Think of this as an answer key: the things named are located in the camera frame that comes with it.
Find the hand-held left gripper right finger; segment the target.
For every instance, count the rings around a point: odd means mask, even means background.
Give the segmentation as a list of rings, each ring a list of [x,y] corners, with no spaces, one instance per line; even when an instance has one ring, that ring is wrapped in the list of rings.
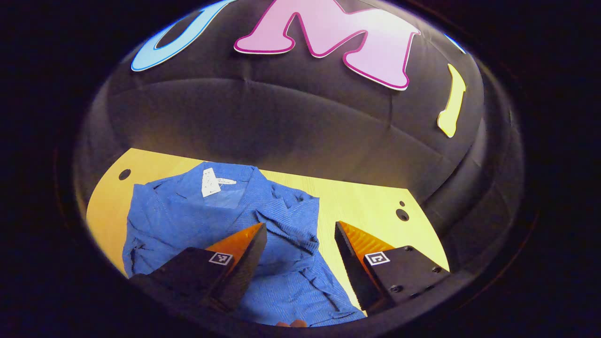
[[[344,221],[335,240],[361,310],[375,315],[437,287],[450,272],[412,246],[394,247]]]

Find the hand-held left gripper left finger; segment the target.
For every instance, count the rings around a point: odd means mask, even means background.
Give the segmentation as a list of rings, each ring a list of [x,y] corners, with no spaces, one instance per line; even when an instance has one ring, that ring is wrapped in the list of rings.
[[[249,288],[267,241],[267,227],[258,223],[208,248],[185,248],[154,272],[130,281],[176,312],[231,313]]]

